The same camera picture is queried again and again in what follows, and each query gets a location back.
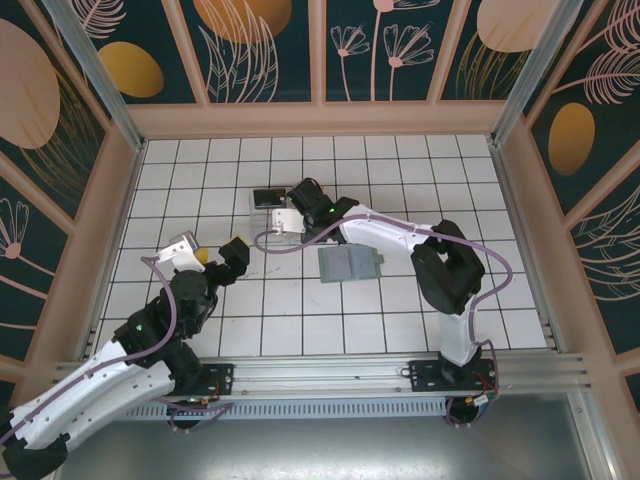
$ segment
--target flower illustration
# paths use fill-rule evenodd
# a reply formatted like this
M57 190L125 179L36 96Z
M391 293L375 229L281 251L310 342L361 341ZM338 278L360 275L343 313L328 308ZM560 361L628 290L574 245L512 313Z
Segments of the flower illustration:
M333 45L340 56L340 64L342 66L342 82L344 83L344 93L347 95L347 101L351 101L349 95L349 86L347 85L347 74L344 68L344 59L351 55L359 55L371 50L369 42L366 42L366 35L362 31L362 25L359 27L346 27L344 32L341 27L333 27L331 29L331 39Z
M27 205L18 201L14 215L9 200L0 200L0 257L13 260L20 256L28 221Z
M440 3L440 0L373 0L373 6L382 13L392 10L415 10L418 8L433 7Z
M406 27L398 37L398 25L384 29L384 47L391 65L389 100L393 100L393 79L396 68L419 65L433 60L433 48L428 48L431 38L429 27Z

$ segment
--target yellow object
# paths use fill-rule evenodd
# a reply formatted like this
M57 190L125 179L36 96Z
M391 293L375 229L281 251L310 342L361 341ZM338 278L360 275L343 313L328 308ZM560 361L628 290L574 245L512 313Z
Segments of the yellow object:
M142 48L128 42L113 42L98 52L118 90L136 98L157 95L164 87L158 63Z
M497 52L525 52L536 46L558 0L483 0L478 9L480 40Z
M274 37L286 28L291 19L291 0L193 0L202 21L211 31L236 43L249 43L251 25L245 2L255 16L258 28L262 18ZM256 33L251 43L261 38L263 35Z
M195 253L196 258L201 264L209 263L209 250L201 248Z
M587 107L568 103L560 109L549 133L549 160L560 175L577 172L589 157L596 124Z
M22 148L40 148L60 117L56 70L38 42L0 18L0 137Z

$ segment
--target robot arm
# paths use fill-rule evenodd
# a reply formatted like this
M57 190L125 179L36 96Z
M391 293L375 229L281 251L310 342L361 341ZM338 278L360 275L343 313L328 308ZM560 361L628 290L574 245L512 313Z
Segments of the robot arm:
M345 197L334 203L310 178L296 185L288 195L303 217L305 232L312 236L342 219L357 216L358 220L340 224L325 238L338 243L368 245L385 254L411 257L422 295L439 312L443 373L452 382L467 375L465 369L472 369L480 356L471 337L467 306L480 291L484 266L471 247L419 232L430 230L464 239L458 226L447 220L437 226L403 222ZM287 230L286 222L283 224L278 218L287 219L287 215L278 217L277 211L274 212L275 226Z
M113 339L70 376L10 413L0 412L3 438L28 420L8 438L3 452L16 479L46 476L89 436L136 405L189 388L198 380L202 365L184 340L202 330L217 305L218 287L231 285L246 273L249 247L240 239L233 239L219 250L224 264L204 265L195 256L198 248L193 234L187 232L156 254L157 262L171 260L176 271L170 282L177 307L176 327L160 349L134 361L117 361L159 344L168 333L171 314L164 289L131 315ZM90 374L95 367L114 360ZM64 389L67 390L51 401ZM47 401L50 403L30 420L29 415Z

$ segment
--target metal bar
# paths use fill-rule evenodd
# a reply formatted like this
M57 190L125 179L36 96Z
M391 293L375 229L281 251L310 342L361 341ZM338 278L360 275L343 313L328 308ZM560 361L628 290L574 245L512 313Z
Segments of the metal bar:
M520 72L494 127L493 138L498 146L509 137L509 133L520 118L524 107L553 61L562 45L565 34L571 28L582 6L582 0L558 2L536 47Z
M93 83L96 92L102 98L107 110L122 130L124 137L134 149L141 147L140 134L129 114L127 105L118 90L116 90L111 77L98 57L98 52L84 33L71 2L59 0L42 0L45 8L51 15L67 45L84 69L89 80Z

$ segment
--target metal base plate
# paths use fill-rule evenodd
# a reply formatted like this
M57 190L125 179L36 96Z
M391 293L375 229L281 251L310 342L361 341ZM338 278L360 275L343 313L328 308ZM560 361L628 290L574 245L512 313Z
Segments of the metal base plate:
M231 395L233 388L232 363L205 363L202 365L202 373L198 382L185 389L176 389L171 392L173 396L207 396L213 395L217 388L220 396Z
M494 371L493 360L481 359L478 361L472 375L465 381L451 384L440 373L441 362L439 360L414 360L409 362L409 378L411 390L414 392L481 392L482 375L487 381L492 382L491 373Z

